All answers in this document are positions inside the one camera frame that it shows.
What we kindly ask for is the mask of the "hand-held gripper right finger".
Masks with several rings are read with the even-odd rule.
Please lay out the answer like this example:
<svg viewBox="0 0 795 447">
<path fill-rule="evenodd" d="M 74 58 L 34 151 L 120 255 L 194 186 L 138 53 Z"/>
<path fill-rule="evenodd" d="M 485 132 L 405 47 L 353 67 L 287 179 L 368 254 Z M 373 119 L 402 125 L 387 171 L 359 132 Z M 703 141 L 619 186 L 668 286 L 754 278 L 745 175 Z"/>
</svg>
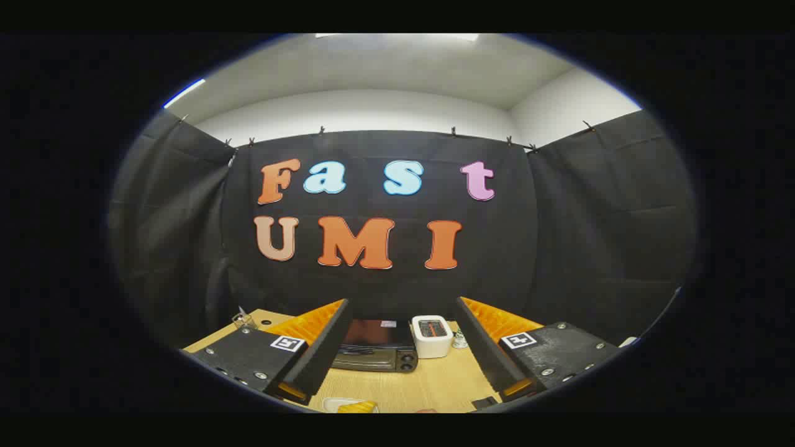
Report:
<svg viewBox="0 0 795 447">
<path fill-rule="evenodd" d="M 573 323 L 541 325 L 466 297 L 455 300 L 455 322 L 503 402 L 562 387 L 620 350 Z"/>
</svg>

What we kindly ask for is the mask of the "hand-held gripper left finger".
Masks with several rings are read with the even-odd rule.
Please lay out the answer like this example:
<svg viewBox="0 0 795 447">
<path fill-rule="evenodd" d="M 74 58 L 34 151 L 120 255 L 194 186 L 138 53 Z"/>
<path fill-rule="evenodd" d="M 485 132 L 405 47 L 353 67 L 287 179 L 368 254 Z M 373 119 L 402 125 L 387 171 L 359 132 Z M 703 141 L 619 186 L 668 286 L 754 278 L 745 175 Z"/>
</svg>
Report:
<svg viewBox="0 0 795 447">
<path fill-rule="evenodd" d="M 352 311 L 346 299 L 270 325 L 241 312 L 231 329 L 183 353 L 239 387 L 309 405 L 332 367 L 350 322 Z"/>
</svg>

